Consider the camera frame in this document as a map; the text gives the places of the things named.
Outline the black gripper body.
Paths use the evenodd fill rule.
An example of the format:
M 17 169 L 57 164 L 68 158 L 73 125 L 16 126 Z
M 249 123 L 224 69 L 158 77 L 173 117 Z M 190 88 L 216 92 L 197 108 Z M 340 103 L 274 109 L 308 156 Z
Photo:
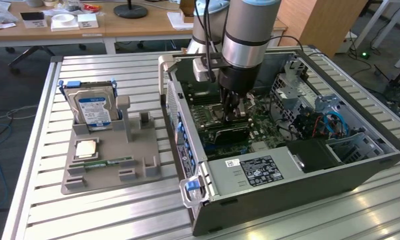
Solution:
M 221 89 L 244 96 L 253 88 L 258 75 L 258 66 L 238 68 L 229 66 L 218 70 L 217 82 Z

